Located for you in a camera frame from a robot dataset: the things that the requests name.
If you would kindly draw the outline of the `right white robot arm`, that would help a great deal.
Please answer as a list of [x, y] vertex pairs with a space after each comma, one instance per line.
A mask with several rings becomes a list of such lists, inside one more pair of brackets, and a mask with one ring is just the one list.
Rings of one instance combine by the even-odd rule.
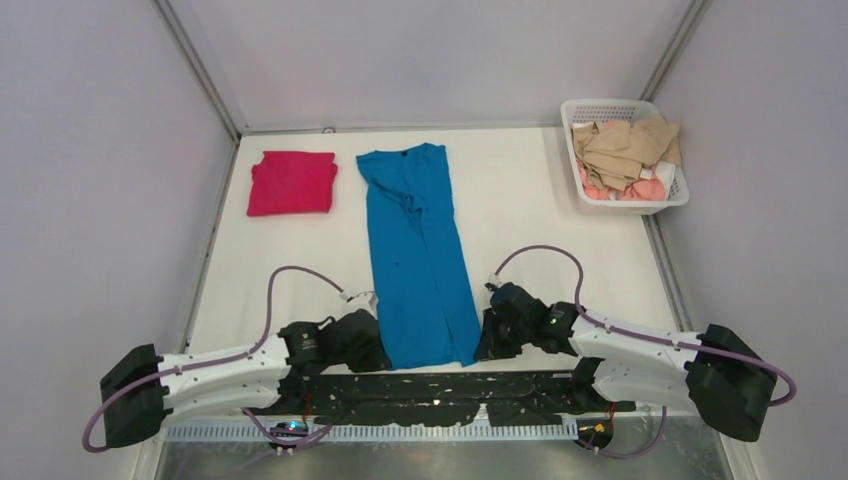
[[759, 439], [777, 376], [730, 329], [660, 331], [569, 302], [546, 305], [512, 282], [488, 288], [477, 360], [514, 358], [530, 344], [576, 358], [565, 391], [578, 413], [652, 404], [696, 414], [736, 440]]

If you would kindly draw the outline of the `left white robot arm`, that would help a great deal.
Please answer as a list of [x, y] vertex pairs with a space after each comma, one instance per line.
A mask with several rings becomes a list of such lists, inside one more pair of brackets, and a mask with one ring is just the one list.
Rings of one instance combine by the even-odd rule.
[[331, 366], [354, 373], [388, 370], [376, 317], [358, 309], [340, 319], [294, 322], [257, 345], [204, 354], [158, 354], [133, 348], [99, 383], [105, 446], [141, 443], [164, 426], [230, 410], [298, 412], [305, 380]]

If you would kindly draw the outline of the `blue t-shirt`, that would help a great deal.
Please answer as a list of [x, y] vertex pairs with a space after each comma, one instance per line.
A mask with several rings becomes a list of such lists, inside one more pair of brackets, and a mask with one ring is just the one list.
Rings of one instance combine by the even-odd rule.
[[481, 325], [445, 147], [372, 151], [356, 164], [367, 184], [377, 319], [392, 368], [474, 364]]

